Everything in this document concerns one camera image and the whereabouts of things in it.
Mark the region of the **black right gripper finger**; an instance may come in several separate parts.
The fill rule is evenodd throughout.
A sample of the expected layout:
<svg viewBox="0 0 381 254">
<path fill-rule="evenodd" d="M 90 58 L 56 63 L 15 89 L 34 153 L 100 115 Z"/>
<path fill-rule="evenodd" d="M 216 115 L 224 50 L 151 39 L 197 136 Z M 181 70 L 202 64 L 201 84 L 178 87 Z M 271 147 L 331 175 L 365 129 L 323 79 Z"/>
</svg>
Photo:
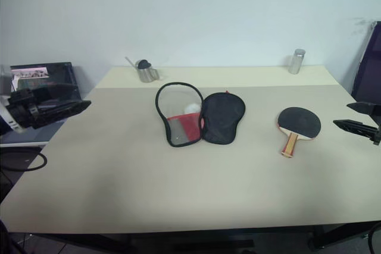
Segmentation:
<svg viewBox="0 0 381 254">
<path fill-rule="evenodd" d="M 333 123 L 344 131 L 366 137 L 370 139 L 374 145 L 378 144 L 378 128 L 367 126 L 353 120 L 334 120 Z"/>
<path fill-rule="evenodd" d="M 379 117 L 381 116 L 381 106 L 369 102 L 354 102 L 351 104 L 347 104 L 348 108 L 353 109 L 354 111 L 366 114 L 371 117 Z"/>
</svg>

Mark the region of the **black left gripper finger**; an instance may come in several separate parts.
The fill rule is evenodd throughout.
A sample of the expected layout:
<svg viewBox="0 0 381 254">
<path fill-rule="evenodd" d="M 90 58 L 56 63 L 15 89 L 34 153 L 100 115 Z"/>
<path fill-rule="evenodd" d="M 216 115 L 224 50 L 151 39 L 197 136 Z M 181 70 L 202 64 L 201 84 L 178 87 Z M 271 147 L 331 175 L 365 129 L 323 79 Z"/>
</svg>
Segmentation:
<svg viewBox="0 0 381 254">
<path fill-rule="evenodd" d="M 32 90 L 31 104 L 58 105 L 72 101 L 75 85 L 58 83 Z"/>
<path fill-rule="evenodd" d="M 36 124 L 52 124 L 72 117 L 83 112 L 90 104 L 91 101 L 71 101 L 52 108 L 40 109 Z"/>
</svg>

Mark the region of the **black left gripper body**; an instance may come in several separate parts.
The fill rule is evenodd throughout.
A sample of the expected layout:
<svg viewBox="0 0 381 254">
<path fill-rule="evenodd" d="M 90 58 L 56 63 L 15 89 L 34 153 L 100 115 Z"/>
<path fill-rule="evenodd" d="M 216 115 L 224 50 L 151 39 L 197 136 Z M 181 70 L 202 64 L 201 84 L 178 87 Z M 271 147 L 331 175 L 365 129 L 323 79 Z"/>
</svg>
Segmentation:
<svg viewBox="0 0 381 254">
<path fill-rule="evenodd" d="M 39 109 L 37 107 L 39 91 L 37 89 L 21 89 L 10 93 L 7 111 L 11 119 L 7 124 L 12 130 L 24 130 L 29 127 L 40 128 L 38 123 Z"/>
</svg>

